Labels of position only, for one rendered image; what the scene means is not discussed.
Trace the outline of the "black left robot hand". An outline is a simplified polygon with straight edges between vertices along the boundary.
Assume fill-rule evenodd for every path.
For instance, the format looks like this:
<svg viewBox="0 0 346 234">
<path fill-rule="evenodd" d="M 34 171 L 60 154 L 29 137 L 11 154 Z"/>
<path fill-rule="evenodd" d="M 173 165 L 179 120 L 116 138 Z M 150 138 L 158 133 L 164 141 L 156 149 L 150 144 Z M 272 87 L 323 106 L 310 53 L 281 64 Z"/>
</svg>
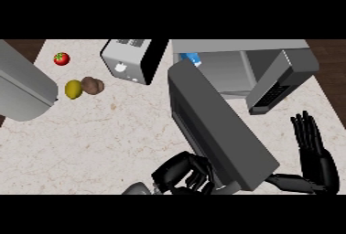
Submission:
<svg viewBox="0 0 346 234">
<path fill-rule="evenodd" d="M 161 193 L 208 195 L 214 189 L 213 166 L 208 159 L 186 151 L 176 154 L 150 174 Z"/>
</svg>

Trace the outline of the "grey microwave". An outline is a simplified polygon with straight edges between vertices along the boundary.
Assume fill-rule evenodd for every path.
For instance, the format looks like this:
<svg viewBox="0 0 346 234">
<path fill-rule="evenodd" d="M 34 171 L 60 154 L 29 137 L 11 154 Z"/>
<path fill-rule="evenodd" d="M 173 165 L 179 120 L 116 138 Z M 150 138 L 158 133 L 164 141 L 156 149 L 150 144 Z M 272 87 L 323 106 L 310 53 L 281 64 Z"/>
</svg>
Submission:
<svg viewBox="0 0 346 234">
<path fill-rule="evenodd" d="M 173 61 L 196 54 L 196 69 L 226 99 L 264 114 L 319 70 L 303 39 L 174 39 Z"/>
</svg>

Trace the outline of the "large grey rounded appliance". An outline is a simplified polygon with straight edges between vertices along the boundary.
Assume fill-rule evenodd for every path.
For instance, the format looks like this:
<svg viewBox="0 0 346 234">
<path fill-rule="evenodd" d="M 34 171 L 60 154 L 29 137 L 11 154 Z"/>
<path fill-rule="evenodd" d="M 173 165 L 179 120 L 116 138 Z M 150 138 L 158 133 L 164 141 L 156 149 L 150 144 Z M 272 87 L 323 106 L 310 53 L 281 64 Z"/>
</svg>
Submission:
<svg viewBox="0 0 346 234">
<path fill-rule="evenodd" d="M 0 115 L 29 121 L 53 107 L 56 96 L 54 81 L 0 39 Z"/>
</svg>

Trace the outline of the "brown potato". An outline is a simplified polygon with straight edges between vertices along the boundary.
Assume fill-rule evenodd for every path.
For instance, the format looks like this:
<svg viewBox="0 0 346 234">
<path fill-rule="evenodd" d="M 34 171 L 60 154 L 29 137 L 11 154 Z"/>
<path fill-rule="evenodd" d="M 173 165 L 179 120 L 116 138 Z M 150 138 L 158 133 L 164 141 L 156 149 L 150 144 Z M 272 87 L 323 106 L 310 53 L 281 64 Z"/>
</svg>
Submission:
<svg viewBox="0 0 346 234">
<path fill-rule="evenodd" d="M 84 77 L 81 80 L 81 88 L 87 94 L 96 95 L 103 91 L 103 83 L 91 77 Z"/>
</svg>

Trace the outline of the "blue and white milk carton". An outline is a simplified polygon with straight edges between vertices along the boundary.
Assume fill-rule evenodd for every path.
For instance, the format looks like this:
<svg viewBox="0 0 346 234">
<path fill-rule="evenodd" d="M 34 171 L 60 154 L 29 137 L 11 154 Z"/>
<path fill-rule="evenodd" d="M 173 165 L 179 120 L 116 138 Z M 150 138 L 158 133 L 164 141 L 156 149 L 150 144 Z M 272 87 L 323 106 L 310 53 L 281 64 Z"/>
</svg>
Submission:
<svg viewBox="0 0 346 234">
<path fill-rule="evenodd" d="M 195 52 L 193 53 L 180 53 L 180 58 L 189 59 L 196 67 L 201 65 L 199 56 Z"/>
</svg>

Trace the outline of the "silver toaster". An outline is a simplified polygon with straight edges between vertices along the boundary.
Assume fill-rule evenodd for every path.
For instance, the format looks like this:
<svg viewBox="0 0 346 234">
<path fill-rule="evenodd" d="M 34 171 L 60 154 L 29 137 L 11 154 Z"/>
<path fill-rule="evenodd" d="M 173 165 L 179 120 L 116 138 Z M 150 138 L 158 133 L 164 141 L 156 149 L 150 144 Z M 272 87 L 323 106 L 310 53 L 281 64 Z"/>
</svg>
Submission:
<svg viewBox="0 0 346 234">
<path fill-rule="evenodd" d="M 167 39 L 109 39 L 100 57 L 115 78 L 150 85 Z"/>
</svg>

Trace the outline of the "yellow lemon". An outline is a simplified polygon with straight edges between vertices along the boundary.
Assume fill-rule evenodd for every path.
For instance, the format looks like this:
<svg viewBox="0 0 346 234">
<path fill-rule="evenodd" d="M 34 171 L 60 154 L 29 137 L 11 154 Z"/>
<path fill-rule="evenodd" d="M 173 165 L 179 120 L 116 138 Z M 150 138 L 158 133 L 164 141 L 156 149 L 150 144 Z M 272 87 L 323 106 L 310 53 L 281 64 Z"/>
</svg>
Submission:
<svg viewBox="0 0 346 234">
<path fill-rule="evenodd" d="M 65 85 L 65 94 L 69 99 L 76 99 L 82 94 L 81 82 L 71 80 Z"/>
</svg>

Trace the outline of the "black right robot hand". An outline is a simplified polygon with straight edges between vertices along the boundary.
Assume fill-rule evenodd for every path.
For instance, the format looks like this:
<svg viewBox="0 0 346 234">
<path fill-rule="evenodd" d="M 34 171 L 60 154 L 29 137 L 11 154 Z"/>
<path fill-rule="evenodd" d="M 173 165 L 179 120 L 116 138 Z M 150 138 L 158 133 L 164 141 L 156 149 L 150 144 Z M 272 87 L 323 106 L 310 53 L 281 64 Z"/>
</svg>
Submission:
<svg viewBox="0 0 346 234">
<path fill-rule="evenodd" d="M 270 174 L 266 182 L 281 191 L 310 195 L 338 193 L 338 170 L 313 117 L 307 111 L 291 117 L 295 142 L 298 145 L 301 175 Z"/>
</svg>

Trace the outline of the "red tomato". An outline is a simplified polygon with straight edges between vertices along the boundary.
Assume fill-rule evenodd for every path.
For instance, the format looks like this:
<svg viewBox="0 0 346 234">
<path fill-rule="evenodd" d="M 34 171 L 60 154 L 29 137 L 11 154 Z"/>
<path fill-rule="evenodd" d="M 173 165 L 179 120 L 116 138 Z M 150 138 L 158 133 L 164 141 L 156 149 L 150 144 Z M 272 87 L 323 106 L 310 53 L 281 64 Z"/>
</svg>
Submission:
<svg viewBox="0 0 346 234">
<path fill-rule="evenodd" d="M 53 62 L 57 66 L 65 66 L 71 61 L 71 57 L 65 52 L 59 52 L 54 54 Z"/>
</svg>

